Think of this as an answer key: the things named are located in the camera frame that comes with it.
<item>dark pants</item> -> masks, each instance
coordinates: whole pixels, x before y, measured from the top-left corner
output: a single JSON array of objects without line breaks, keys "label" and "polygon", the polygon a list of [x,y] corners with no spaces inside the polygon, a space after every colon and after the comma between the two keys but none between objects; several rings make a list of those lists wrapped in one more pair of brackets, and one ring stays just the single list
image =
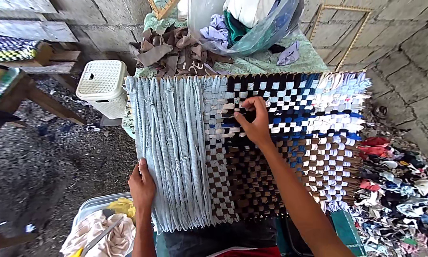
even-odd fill
[{"label": "dark pants", "polygon": [[171,257],[204,257],[230,247],[276,246],[274,218],[163,233]]}]

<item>woven rag rug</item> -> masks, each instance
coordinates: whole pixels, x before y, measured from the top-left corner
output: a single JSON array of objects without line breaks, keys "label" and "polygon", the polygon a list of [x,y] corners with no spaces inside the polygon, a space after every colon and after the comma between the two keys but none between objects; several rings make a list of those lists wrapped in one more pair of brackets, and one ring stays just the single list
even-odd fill
[{"label": "woven rag rug", "polygon": [[204,77],[127,77],[138,157],[157,183],[158,232],[287,215],[258,147],[233,117],[262,96],[279,153],[314,200],[353,204],[361,160],[365,72]]},{"label": "woven rag rug", "polygon": [[41,42],[0,35],[0,62],[33,60]]}]

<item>dirt ground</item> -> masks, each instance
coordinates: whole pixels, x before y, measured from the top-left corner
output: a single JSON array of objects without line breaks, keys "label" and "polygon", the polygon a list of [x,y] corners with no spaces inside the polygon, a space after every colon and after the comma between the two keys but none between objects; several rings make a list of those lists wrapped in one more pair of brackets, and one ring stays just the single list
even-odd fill
[{"label": "dirt ground", "polygon": [[[88,124],[101,114],[63,96],[70,92],[54,80],[37,80],[38,87],[74,110]],[[0,233],[7,237],[34,224],[38,238],[0,251],[0,257],[58,256],[73,218],[86,200],[129,190],[127,181],[136,164],[135,142],[119,127],[86,131],[24,102],[16,115],[26,128],[0,129]]]}]

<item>plastic container lid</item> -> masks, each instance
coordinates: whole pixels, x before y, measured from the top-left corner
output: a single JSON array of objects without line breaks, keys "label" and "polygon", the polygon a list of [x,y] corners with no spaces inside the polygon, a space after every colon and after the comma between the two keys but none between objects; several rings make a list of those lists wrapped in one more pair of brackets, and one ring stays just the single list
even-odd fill
[{"label": "plastic container lid", "polygon": [[86,64],[76,89],[85,101],[114,99],[123,93],[126,64],[119,60],[95,60]]},{"label": "plastic container lid", "polygon": [[128,198],[132,200],[130,192],[126,192],[126,193],[117,193],[117,194],[99,196],[99,197],[91,198],[85,201],[81,205],[78,213],[73,219],[72,230],[76,226],[76,224],[84,220],[88,215],[99,210],[107,209],[110,203],[117,201],[119,198]]}]

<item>concrete block wall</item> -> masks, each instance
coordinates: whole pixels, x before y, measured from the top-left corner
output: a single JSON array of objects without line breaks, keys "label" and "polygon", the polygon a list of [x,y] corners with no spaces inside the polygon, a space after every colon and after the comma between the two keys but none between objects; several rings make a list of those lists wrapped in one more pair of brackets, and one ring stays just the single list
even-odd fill
[{"label": "concrete block wall", "polygon": [[[65,21],[89,59],[121,59],[129,73],[135,61],[128,54],[128,43],[137,42],[144,17],[151,11],[147,0],[51,0],[58,13],[44,14],[47,20]],[[40,20],[26,11],[0,10],[0,19]]]},{"label": "concrete block wall", "polygon": [[[47,20],[65,21],[79,40],[88,59],[122,59],[133,73],[134,60],[129,42],[140,39],[144,17],[151,11],[147,0],[51,0],[56,14]],[[301,27],[306,31],[320,3],[373,9],[358,42],[342,67],[358,70],[388,54],[428,22],[428,0],[305,0]],[[334,68],[355,31],[362,12],[325,10],[313,45],[324,61]],[[0,19],[39,20],[24,11],[0,11]]]},{"label": "concrete block wall", "polygon": [[411,129],[404,137],[428,158],[428,23],[371,66],[374,104],[388,108],[398,129]]},{"label": "concrete block wall", "polygon": [[[428,0],[305,0],[306,9],[301,17],[304,32],[310,31],[307,28],[322,2],[373,9],[341,70],[371,66],[428,23]],[[322,12],[313,46],[331,69],[341,60],[363,15],[364,12],[345,10]]]}]

